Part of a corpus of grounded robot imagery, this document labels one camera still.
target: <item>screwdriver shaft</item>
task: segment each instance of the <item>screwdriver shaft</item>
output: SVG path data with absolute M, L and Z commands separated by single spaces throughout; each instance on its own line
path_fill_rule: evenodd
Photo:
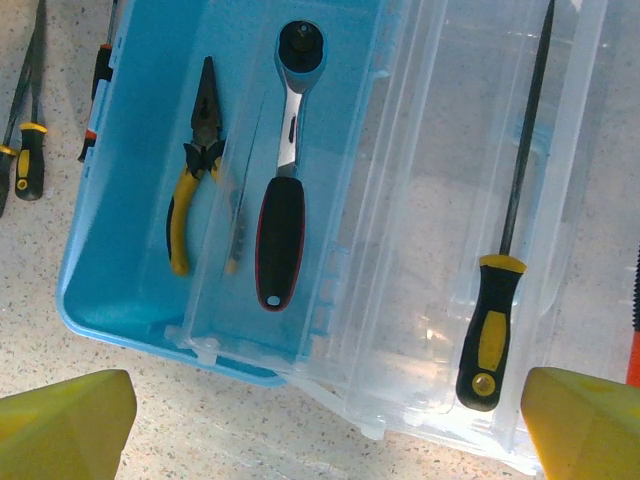
M 520 204 L 520 194 L 522 192 L 522 184 L 527 170 L 529 150 L 531 149 L 531 139 L 533 138 L 533 129 L 536 123 L 538 104 L 540 103 L 540 93 L 542 92 L 542 80 L 544 79 L 544 70 L 547 64 L 547 56 L 549 55 L 554 6 L 555 1 L 551 0 L 547 7 L 547 13 L 544 17 L 542 34 L 540 35 L 540 43 L 538 44 L 538 52 L 536 53 L 536 61 L 533 67 L 533 75 L 531 76 L 531 86 L 529 87 L 529 97 L 527 99 L 527 107 L 524 112 L 522 134 L 520 136 L 520 145 L 518 146 L 518 154 L 516 156 L 516 166 L 513 172 L 511 194 L 509 195 L 509 205 L 507 207 L 507 215 L 504 221 L 504 229 L 502 230 L 502 240 L 500 241 L 500 255 L 509 255 L 511 242 L 513 241 L 513 231 L 516 224 L 518 205 Z

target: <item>speckled floor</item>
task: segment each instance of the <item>speckled floor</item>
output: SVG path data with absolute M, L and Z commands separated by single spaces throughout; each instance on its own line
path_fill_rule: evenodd
M 4 0 L 0 6 L 2 124 L 36 3 Z M 122 479 L 528 478 L 499 462 L 409 436 L 388 434 L 384 441 L 372 442 L 292 387 L 254 388 L 72 334 L 58 316 L 54 289 L 81 172 L 75 159 L 90 109 L 94 56 L 104 40 L 111 1 L 47 3 L 45 196 L 27 204 L 10 195 L 0 220 L 0 397 L 104 368 L 129 371 L 138 415 L 123 452 L 118 475 Z M 640 9 L 628 10 L 624 25 L 631 28 L 640 20 Z M 633 269 L 640 231 L 633 148 L 640 125 L 640 84 L 638 46 L 629 43 L 625 48 L 627 53 L 616 58 L 615 65 L 626 69 L 632 81 L 613 82 L 607 93 L 604 121 L 610 128 L 596 143 L 562 305 L 574 315 L 571 318 L 588 314 L 593 319 L 609 302 L 620 315 L 630 314 L 624 292 L 630 287 L 629 268 Z M 614 169 L 611 159 L 618 162 Z M 592 263 L 585 265 L 589 258 Z M 591 275 L 594 268 L 603 275 Z M 601 292 L 605 300 L 598 296 Z M 581 328 L 566 318 L 565 313 L 565 329 Z M 620 341 L 622 349 L 627 346 L 626 339 Z M 562 365 L 564 358 L 559 344 L 551 360 Z M 607 365 L 603 374 L 622 376 L 619 364 Z

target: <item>screwdriver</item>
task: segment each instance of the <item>screwdriver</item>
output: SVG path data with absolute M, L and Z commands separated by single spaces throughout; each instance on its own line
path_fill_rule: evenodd
M 18 153 L 14 190 L 18 198 L 27 201 L 41 198 L 44 189 L 42 142 L 47 129 L 38 123 L 38 103 L 42 91 L 42 72 L 44 70 L 45 24 L 45 0 L 40 0 L 36 10 L 36 26 L 30 45 L 31 121 L 20 125 L 22 147 Z
M 111 60 L 111 51 L 113 49 L 113 32 L 115 30 L 115 22 L 118 12 L 118 0 L 113 0 L 111 5 L 111 18 L 109 19 L 109 30 L 107 31 L 107 42 L 100 45 L 98 55 L 96 56 L 96 64 L 93 68 L 93 84 L 91 87 L 91 102 L 96 98 L 96 91 L 98 90 L 98 83 L 100 80 L 111 81 L 113 76 L 113 69 L 109 67 L 109 61 Z M 95 147 L 96 139 L 98 136 L 95 132 L 91 131 L 87 126 L 87 130 L 84 133 L 84 143 L 82 145 L 82 152 L 78 157 L 79 162 L 84 162 L 87 156 L 89 148 Z
M 7 197 L 9 195 L 10 181 L 9 173 L 11 169 L 11 162 L 13 157 L 18 155 L 18 151 L 11 148 L 9 143 L 13 136 L 13 129 L 18 120 L 18 114 L 22 107 L 22 100 L 24 94 L 29 88 L 29 82 L 31 79 L 31 52 L 33 51 L 33 36 L 29 41 L 27 52 L 25 53 L 24 62 L 20 69 L 20 77 L 18 78 L 18 85 L 11 102 L 11 109 L 9 110 L 9 121 L 7 122 L 7 128 L 4 134 L 4 141 L 0 145 L 0 217 L 4 214 L 4 208 L 7 204 Z
M 554 0 L 550 0 L 529 87 L 500 251 L 480 258 L 480 291 L 460 358 L 456 382 L 458 399 L 466 407 L 482 412 L 493 410 L 500 400 L 509 352 L 513 297 L 527 269 L 523 262 L 510 256 L 509 251 L 549 54 L 554 7 Z

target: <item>pliers handle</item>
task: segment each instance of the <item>pliers handle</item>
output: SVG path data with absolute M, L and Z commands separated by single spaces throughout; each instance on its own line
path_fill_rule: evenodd
M 167 215 L 167 250 L 169 252 L 171 270 L 176 275 L 184 276 L 190 271 L 185 231 L 189 207 L 198 189 L 200 180 L 205 171 L 209 171 L 213 181 L 218 186 L 224 184 L 224 175 L 220 169 L 224 145 L 224 141 L 218 141 L 209 149 L 198 149 L 198 147 L 190 143 L 184 144 L 186 165 L 180 173 L 180 178 L 176 184 Z M 230 207 L 231 221 L 233 222 L 234 217 L 237 217 L 231 239 L 231 251 L 225 265 L 225 271 L 228 274 L 232 274 L 237 270 L 238 261 L 242 254 L 245 236 L 245 220 L 242 215 L 236 215 L 236 208 L 240 200 L 240 190 L 235 184 L 232 184 L 230 185 L 229 191 L 230 194 L 227 201 Z

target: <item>toolbox compartment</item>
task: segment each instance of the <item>toolbox compartment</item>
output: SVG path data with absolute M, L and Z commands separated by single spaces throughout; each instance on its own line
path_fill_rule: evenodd
M 534 473 L 519 414 L 528 370 L 557 365 L 616 378 L 611 365 L 627 354 L 612 354 L 610 332 L 590 345 L 603 361 L 590 363 L 586 334 L 572 330 L 570 341 L 558 313 L 622 7 L 605 21 L 606 1 L 558 0 L 512 252 L 528 270 L 514 301 L 502 399 L 480 413 L 455 397 L 478 258 L 499 242 L 546 5 L 198 0 L 177 10 L 130 1 L 113 79 L 100 84 L 92 114 L 98 141 L 58 286 L 65 322 L 253 384 L 289 381 L 372 438 L 405 432 Z M 273 313 L 256 297 L 254 252 L 284 108 L 276 38 L 299 19 L 322 31 L 326 59 L 302 125 L 304 254 L 290 304 Z M 226 180 L 202 179 L 188 221 L 192 273 L 177 277 L 166 215 L 208 55 Z M 232 180 L 247 234 L 230 275 Z M 627 328 L 626 319 L 612 327 L 621 336 Z

